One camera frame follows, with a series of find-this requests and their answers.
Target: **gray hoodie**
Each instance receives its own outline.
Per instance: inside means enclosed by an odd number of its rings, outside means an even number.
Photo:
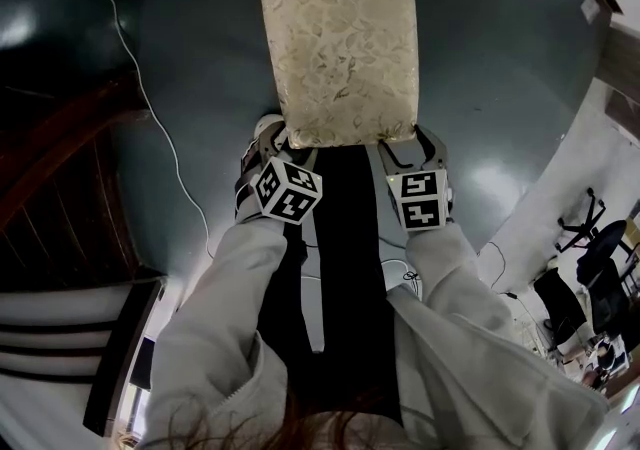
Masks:
[[[256,213],[250,197],[156,343],[140,446],[197,429],[214,448],[240,424],[239,440],[259,442],[282,423],[287,370],[256,327],[287,241],[283,223]],[[407,259],[420,274],[423,300],[405,287],[388,295],[404,427],[360,414],[350,430],[375,426],[380,448],[584,448],[607,401],[511,340],[509,309],[478,279],[459,226],[414,235]],[[327,430],[318,448],[330,446]]]

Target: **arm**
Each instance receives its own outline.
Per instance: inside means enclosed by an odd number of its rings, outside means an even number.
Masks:
[[[500,336],[512,338],[507,305],[478,279],[476,253],[460,226],[449,224],[409,239],[407,259],[420,274],[423,303],[443,314],[458,314]]]
[[[170,424],[173,432],[191,430],[202,415],[198,409],[213,411],[253,375],[258,314],[287,246],[283,223],[251,219],[256,213],[251,196],[156,342],[146,441],[167,437]]]

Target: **pillow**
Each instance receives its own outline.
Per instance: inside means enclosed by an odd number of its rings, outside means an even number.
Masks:
[[[293,148],[414,137],[415,0],[262,0]]]

